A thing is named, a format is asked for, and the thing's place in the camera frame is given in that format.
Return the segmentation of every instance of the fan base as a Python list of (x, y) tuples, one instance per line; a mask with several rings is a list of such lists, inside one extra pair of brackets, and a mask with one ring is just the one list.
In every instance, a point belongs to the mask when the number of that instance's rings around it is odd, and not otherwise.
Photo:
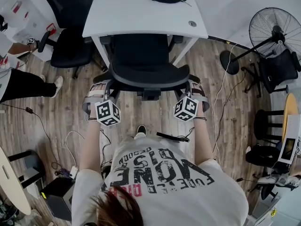
[(236, 58), (236, 56), (228, 50), (225, 50), (220, 54), (220, 61), (221, 61), (222, 67), (224, 68), (224, 70), (227, 70), (228, 74), (231, 74), (231, 75), (237, 74), (239, 72), (239, 62), (238, 61), (230, 62), (229, 66), (228, 66), (229, 56), (230, 56), (230, 60), (233, 60)]

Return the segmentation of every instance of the wood plank flooring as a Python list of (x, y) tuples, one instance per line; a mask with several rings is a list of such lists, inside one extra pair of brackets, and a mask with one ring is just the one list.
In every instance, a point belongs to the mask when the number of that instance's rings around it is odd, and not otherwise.
[[(191, 73), (201, 79), (202, 86), (209, 98), (211, 108), (206, 112), (208, 118), (207, 126), (214, 147), (214, 119), (213, 104), (218, 90), (220, 89), (224, 70), (220, 65), (219, 54), (230, 49), (231, 46), (213, 40), (199, 39), (186, 56), (180, 61), (178, 67), (189, 64)], [(175, 46), (171, 58), (179, 52), (180, 47)], [(233, 53), (239, 55), (243, 49), (234, 48)], [(249, 66), (250, 61), (255, 62), (255, 54), (251, 54), (240, 59), (241, 66)], [(100, 70), (90, 64), (82, 68), (77, 80), (71, 78), (72, 70), (56, 69), (49, 63), (40, 61), (35, 56), (31, 56), (28, 62), (27, 71), (46, 76), (47, 82), (53, 82), (55, 77), (64, 77), (64, 85), (57, 98), (25, 98), (6, 102), (9, 105), (21, 108), (30, 107), (39, 115), (45, 125), (55, 157), (64, 168), (70, 169), (73, 159), (65, 148), (65, 138), (69, 131), (75, 130), (85, 136), (87, 123), (84, 119), (85, 113), (81, 109), (84, 96), (88, 92), (92, 79), (99, 75)], [(222, 115), (223, 104), (230, 94), (232, 88), (244, 77), (244, 72), (237, 75), (226, 75), (224, 86), (219, 94), (215, 105), (216, 131), (218, 133), (219, 119)], [(253, 121), (255, 113), (259, 109), (270, 109), (270, 96), (262, 88), (262, 98), (257, 98), (257, 89), (252, 89), (248, 94), (244, 93), (245, 86), (250, 83), (249, 75), (232, 92), (232, 95), (225, 106), (223, 119), (221, 121), (221, 135), (218, 140), (220, 151), (221, 167), (224, 172), (232, 178), (243, 177), (252, 180), (252, 174), (260, 174), (261, 167), (251, 165), (245, 161), (245, 151), (248, 145), (254, 145), (256, 139), (253, 135)], [(155, 136), (157, 131), (173, 135), (187, 135), (192, 123), (178, 122), (172, 115), (173, 105), (176, 98), (173, 92), (164, 92), (159, 101), (143, 102), (134, 93), (122, 92), (118, 100), (120, 107), (121, 124), (105, 129), (104, 132), (112, 141), (113, 148), (127, 136), (135, 134), (137, 126), (144, 124), (149, 135)], [(5, 114), (0, 114), (0, 146), (7, 155), (33, 149), (42, 158), (47, 171), (47, 183), (51, 182), (54, 176), (54, 169), (51, 162), (55, 159), (51, 153), (49, 141), (43, 131), (40, 120), (37, 116), (25, 113), (24, 111), (8, 108), (0, 105), (0, 110), (5, 110)], [(70, 134), (68, 145), (74, 153), (76, 162), (79, 161), (80, 143), (82, 139), (76, 134)], [(193, 160), (194, 135), (190, 136), (190, 142), (182, 144), (181, 149), (185, 152), (189, 160)], [(218, 150), (214, 150), (215, 157), (218, 158)], [(24, 164), (22, 160), (13, 162), (13, 167), (18, 175), (22, 175)], [(248, 189), (254, 186), (251, 182), (239, 183), (245, 191), (250, 209), (257, 200), (258, 193), (248, 193)], [(36, 208), (42, 215), (42, 219), (37, 225), (46, 226), (49, 222), (54, 222), (56, 226), (70, 225), (69, 222), (54, 218), (43, 199), (36, 200), (28, 195), (32, 208)]]

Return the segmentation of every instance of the pedestal fan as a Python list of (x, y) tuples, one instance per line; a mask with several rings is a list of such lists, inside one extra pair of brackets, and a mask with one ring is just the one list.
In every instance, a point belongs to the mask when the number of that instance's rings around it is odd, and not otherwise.
[(282, 9), (264, 8), (257, 12), (250, 22), (249, 35), (254, 47), (247, 52), (237, 57), (228, 50), (220, 54), (221, 64), (229, 74), (237, 74), (238, 59), (255, 50), (262, 57), (275, 57), (288, 48), (301, 60), (301, 25)]

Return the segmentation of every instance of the mesh chair back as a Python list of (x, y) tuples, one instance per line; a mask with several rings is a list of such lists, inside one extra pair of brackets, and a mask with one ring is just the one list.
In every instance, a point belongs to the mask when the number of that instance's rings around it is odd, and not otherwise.
[(60, 28), (84, 27), (93, 0), (47, 0)]

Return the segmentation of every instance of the bracelet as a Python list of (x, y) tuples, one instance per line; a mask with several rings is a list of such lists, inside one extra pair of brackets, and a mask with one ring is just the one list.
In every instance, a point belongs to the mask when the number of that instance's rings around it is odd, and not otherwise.
[(201, 120), (207, 121), (207, 119), (206, 119), (205, 116), (196, 116), (196, 117), (193, 118), (193, 119), (201, 119)]

